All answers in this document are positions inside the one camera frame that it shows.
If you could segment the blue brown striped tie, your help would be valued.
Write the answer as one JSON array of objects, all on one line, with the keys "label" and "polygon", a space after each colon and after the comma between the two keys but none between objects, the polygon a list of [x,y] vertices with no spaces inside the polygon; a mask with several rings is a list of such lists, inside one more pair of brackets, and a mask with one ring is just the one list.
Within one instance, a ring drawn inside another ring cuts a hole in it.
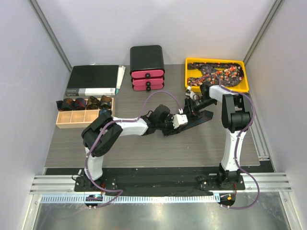
[{"label": "blue brown striped tie", "polygon": [[205,122],[208,122],[208,121],[212,120],[212,118],[213,118],[213,112],[210,112],[210,111],[207,111],[207,110],[201,111],[198,115],[190,115],[190,114],[186,114],[186,113],[184,113],[184,114],[188,118],[188,124],[180,126],[178,128],[179,133],[183,132],[185,130],[188,130],[190,128],[193,128],[195,126],[201,125]]}]

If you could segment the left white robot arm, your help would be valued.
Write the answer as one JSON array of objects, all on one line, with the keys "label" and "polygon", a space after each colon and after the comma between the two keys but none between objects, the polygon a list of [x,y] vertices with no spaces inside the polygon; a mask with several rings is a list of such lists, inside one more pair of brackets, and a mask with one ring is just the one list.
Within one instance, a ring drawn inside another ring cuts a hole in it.
[{"label": "left white robot arm", "polygon": [[84,172],[85,185],[91,191],[97,191],[102,185],[102,164],[106,155],[119,137],[146,136],[160,130],[164,135],[176,131],[186,123],[182,113],[171,114],[165,105],[137,118],[118,118],[109,113],[100,115],[81,134],[86,151]]}]

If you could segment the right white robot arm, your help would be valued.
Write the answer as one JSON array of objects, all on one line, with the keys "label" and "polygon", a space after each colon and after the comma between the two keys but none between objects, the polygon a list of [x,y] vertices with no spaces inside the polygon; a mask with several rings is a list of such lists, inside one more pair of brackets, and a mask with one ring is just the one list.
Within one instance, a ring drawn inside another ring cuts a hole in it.
[{"label": "right white robot arm", "polygon": [[187,105],[194,114],[211,105],[220,102],[222,104],[221,121],[226,131],[224,155],[219,165],[216,176],[217,185],[221,189],[230,189],[239,183],[240,156],[243,140],[248,128],[253,123],[253,103],[249,96],[236,92],[223,85],[201,85],[202,97],[194,100],[195,93],[190,86],[186,89]]}]

